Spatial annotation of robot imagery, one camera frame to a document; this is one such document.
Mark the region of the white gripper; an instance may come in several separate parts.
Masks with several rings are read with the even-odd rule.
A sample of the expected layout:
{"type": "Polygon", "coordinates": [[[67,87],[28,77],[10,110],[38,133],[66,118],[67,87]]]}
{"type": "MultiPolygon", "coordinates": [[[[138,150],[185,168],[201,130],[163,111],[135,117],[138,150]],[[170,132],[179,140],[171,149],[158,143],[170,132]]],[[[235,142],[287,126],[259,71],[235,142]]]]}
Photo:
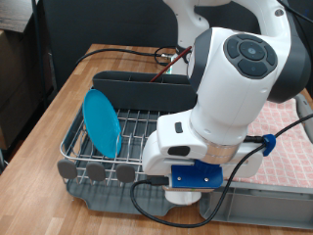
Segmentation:
{"type": "Polygon", "coordinates": [[[143,151],[147,175],[167,175],[174,165],[191,160],[221,165],[228,177],[254,147],[244,139],[255,116],[189,110],[161,116],[143,151]]]}

